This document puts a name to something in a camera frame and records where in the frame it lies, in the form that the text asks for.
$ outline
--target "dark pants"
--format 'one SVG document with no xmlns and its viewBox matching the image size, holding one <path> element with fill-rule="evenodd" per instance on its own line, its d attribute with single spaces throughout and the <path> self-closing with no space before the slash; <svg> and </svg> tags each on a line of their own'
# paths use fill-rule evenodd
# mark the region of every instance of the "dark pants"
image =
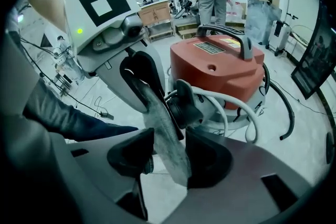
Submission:
<svg viewBox="0 0 336 224">
<path fill-rule="evenodd" d="M 13 41 L 21 43 L 17 32 L 10 32 Z M 60 101 L 40 79 L 31 93 L 24 116 L 41 123 L 49 132 L 78 142 L 111 137 L 136 131 L 138 128 L 105 123 Z"/>
</svg>

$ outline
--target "black hose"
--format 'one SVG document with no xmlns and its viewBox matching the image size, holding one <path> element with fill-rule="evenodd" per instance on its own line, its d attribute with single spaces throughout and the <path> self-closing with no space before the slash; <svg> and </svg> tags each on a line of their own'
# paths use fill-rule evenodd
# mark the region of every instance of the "black hose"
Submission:
<svg viewBox="0 0 336 224">
<path fill-rule="evenodd" d="M 289 116 L 288 131 L 287 133 L 285 133 L 284 135 L 280 137 L 280 140 L 284 140 L 287 137 L 289 137 L 291 133 L 293 132 L 294 124 L 295 124 L 295 114 L 287 98 L 285 97 L 285 95 L 281 92 L 281 90 L 273 82 L 270 81 L 269 71 L 267 69 L 267 66 L 264 64 L 262 67 L 264 68 L 264 71 L 265 71 L 265 80 L 266 80 L 265 81 L 265 92 L 267 93 L 269 86 L 271 86 L 271 88 L 273 88 L 277 92 L 277 94 L 281 97 L 288 111 L 288 116 Z"/>
</svg>

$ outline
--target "vacuum handle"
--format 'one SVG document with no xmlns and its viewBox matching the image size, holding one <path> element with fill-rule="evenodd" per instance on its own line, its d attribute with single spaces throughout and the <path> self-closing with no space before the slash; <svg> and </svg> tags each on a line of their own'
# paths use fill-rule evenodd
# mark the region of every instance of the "vacuum handle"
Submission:
<svg viewBox="0 0 336 224">
<path fill-rule="evenodd" d="M 198 27 L 197 36 L 205 37 L 208 30 L 220 32 L 237 39 L 240 43 L 240 57 L 243 60 L 252 60 L 253 52 L 251 40 L 246 37 L 243 32 L 224 25 L 203 24 Z"/>
</svg>

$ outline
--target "white floor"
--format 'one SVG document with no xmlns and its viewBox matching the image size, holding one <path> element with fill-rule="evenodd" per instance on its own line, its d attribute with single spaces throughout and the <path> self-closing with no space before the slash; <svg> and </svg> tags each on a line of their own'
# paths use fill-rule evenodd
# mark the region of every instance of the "white floor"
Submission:
<svg viewBox="0 0 336 224">
<path fill-rule="evenodd" d="M 170 46 L 179 40 L 179 37 L 170 37 L 152 44 L 161 56 L 164 70 L 170 66 Z M 309 100 L 304 99 L 290 77 L 294 66 L 287 58 L 276 58 L 263 46 L 256 46 L 265 52 L 265 63 L 273 80 L 277 81 L 296 99 L 299 99 L 302 104 L 315 111 L 325 113 L 316 94 Z M 114 115 L 114 121 L 111 122 L 115 124 L 144 127 L 141 113 L 133 110 L 116 97 L 98 78 L 86 79 L 79 88 L 73 90 L 73 94 L 78 100 L 95 109 L 97 108 L 94 105 L 95 100 L 101 97 L 99 105 Z M 265 113 L 260 117 L 262 129 L 257 145 L 273 153 L 302 175 L 311 185 L 315 185 L 328 168 L 325 160 L 325 139 L 326 133 L 331 131 L 331 127 L 325 115 L 314 113 L 303 107 L 287 93 L 285 95 L 296 116 L 293 133 L 287 139 L 280 141 L 280 135 L 288 129 L 289 118 L 281 98 L 270 88 L 266 98 Z M 65 98 L 64 101 L 76 105 L 75 101 L 69 98 Z M 82 105 L 78 105 L 78 109 L 92 116 L 95 114 Z M 236 130 L 230 138 L 244 141 L 245 129 Z M 162 164 L 160 167 L 159 170 L 155 169 L 154 174 L 141 176 L 149 221 L 152 223 L 162 222 L 186 195 L 186 189 L 172 181 Z"/>
</svg>

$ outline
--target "black label sticker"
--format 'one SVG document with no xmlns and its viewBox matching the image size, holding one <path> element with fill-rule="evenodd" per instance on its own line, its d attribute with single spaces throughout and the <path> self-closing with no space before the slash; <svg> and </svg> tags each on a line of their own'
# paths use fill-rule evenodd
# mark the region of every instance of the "black label sticker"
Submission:
<svg viewBox="0 0 336 224">
<path fill-rule="evenodd" d="M 79 0 L 98 27 L 103 23 L 131 10 L 126 0 Z"/>
<path fill-rule="evenodd" d="M 202 43 L 196 43 L 194 44 L 196 47 L 206 51 L 208 54 L 218 54 L 220 52 L 225 51 L 222 48 L 219 48 L 209 42 L 202 42 Z"/>
</svg>

